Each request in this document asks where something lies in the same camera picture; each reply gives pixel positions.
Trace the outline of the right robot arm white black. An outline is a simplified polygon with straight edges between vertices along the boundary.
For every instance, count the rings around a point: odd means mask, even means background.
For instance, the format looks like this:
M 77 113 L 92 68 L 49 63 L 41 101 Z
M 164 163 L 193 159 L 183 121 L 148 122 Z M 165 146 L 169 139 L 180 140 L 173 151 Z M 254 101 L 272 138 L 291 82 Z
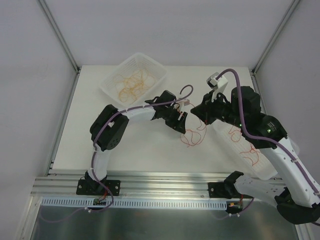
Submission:
M 235 87 L 231 100 L 212 90 L 191 109 L 206 125 L 221 121 L 240 128 L 242 136 L 273 165 L 285 183 L 277 188 L 234 171 L 224 180 L 229 197 L 244 194 L 275 207 L 294 225 L 319 225 L 320 185 L 306 170 L 280 121 L 261 111 L 261 97 L 249 86 Z

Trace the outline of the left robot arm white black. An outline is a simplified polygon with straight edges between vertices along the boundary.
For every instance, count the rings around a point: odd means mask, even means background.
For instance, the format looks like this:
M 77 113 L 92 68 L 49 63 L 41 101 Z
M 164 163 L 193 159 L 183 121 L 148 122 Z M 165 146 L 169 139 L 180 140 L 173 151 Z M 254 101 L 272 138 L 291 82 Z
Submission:
M 176 98 L 165 90 L 160 96 L 146 100 L 139 106 L 119 110 L 112 104 L 107 105 L 89 130 L 94 152 L 84 177 L 87 188 L 95 195 L 104 191 L 111 150 L 120 143 L 129 125 L 163 119 L 168 127 L 185 134 L 188 113 L 182 112 L 180 108 L 186 98 Z

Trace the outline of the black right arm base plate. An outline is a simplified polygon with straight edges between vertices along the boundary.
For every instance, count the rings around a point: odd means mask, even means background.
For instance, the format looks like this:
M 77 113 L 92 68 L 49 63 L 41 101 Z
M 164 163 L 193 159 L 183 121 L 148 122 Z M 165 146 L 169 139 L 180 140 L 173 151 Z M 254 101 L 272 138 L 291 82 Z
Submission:
M 210 198 L 223 198 L 223 199 L 252 199 L 253 197 L 246 194 L 239 193 L 235 186 L 228 182 L 208 182 L 208 194 Z

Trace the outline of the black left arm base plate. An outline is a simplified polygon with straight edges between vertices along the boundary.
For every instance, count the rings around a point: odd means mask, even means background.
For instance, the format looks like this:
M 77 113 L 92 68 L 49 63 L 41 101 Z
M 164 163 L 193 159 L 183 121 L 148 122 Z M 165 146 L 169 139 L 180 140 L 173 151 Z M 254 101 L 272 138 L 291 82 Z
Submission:
M 121 189 L 120 180 L 106 179 L 102 182 L 112 193 L 113 196 L 119 196 Z M 76 194 L 79 196 L 102 196 L 106 189 L 96 181 L 80 179 L 77 184 Z

